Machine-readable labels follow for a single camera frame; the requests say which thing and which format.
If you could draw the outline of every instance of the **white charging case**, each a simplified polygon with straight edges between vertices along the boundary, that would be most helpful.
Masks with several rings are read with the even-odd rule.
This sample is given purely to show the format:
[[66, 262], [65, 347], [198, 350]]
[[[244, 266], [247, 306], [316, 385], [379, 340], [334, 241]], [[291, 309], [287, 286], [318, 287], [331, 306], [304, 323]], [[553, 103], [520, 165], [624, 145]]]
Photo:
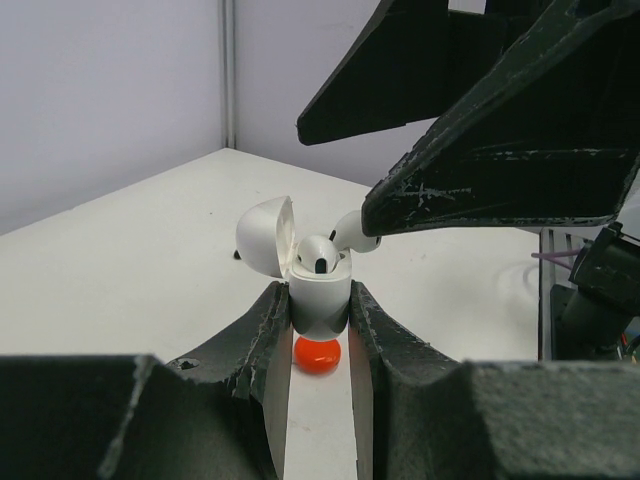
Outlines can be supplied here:
[[330, 273], [312, 273], [297, 259], [291, 198], [268, 200], [248, 210], [236, 228], [242, 260], [256, 272], [289, 282], [291, 323], [316, 342], [336, 338], [347, 325], [351, 295], [351, 254], [339, 252]]

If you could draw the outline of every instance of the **white earbud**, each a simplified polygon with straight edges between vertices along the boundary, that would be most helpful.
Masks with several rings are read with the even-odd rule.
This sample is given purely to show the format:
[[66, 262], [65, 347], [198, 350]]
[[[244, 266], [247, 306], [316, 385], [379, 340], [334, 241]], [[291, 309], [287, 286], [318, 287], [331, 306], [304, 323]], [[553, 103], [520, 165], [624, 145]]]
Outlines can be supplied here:
[[366, 237], [362, 233], [362, 213], [354, 210], [340, 219], [331, 232], [330, 240], [340, 250], [350, 248], [358, 253], [367, 253], [380, 246], [380, 237]]
[[297, 260], [311, 273], [331, 273], [340, 259], [331, 240], [322, 235], [309, 235], [298, 245]]

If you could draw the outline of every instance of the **red ball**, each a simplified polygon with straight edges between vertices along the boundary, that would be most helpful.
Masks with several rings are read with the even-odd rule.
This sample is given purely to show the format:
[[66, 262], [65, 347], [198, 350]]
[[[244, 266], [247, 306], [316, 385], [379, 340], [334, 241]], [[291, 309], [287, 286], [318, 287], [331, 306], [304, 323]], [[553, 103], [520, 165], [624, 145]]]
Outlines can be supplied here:
[[340, 363], [340, 344], [337, 340], [314, 342], [300, 337], [293, 348], [293, 358], [307, 373], [329, 373]]

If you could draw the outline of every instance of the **white table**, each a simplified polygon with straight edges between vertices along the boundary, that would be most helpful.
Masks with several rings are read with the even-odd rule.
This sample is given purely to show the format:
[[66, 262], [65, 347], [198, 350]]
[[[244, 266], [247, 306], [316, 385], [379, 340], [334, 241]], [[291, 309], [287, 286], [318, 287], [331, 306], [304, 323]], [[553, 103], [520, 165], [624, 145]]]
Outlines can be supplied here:
[[[242, 315], [270, 282], [233, 260], [235, 224], [290, 195], [300, 235], [328, 234], [368, 187], [221, 150], [0, 237], [2, 354], [140, 353], [168, 361]], [[455, 359], [535, 359], [536, 235], [444, 229], [354, 254], [354, 278], [409, 330]], [[285, 474], [355, 479], [343, 361], [294, 369]]]

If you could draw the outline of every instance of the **airpods case lid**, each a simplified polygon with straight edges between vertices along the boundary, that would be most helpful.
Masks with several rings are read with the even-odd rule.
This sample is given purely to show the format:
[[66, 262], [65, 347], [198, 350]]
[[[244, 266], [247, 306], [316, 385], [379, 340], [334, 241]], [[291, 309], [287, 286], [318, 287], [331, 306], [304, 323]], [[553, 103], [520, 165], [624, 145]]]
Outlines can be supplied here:
[[294, 236], [291, 198], [274, 198], [256, 205], [240, 218], [236, 248], [251, 269], [284, 278], [291, 265]]

